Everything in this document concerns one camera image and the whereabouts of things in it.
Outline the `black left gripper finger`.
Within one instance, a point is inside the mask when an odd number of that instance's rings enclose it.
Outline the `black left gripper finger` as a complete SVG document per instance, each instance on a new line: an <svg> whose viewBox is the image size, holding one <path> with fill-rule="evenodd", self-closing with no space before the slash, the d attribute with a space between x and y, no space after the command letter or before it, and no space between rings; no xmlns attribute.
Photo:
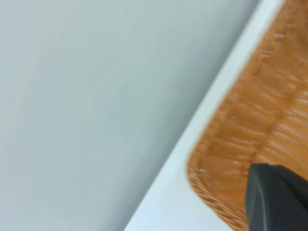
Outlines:
<svg viewBox="0 0 308 231"><path fill-rule="evenodd" d="M245 208L251 231L306 231L308 181L280 165L252 164Z"/></svg>

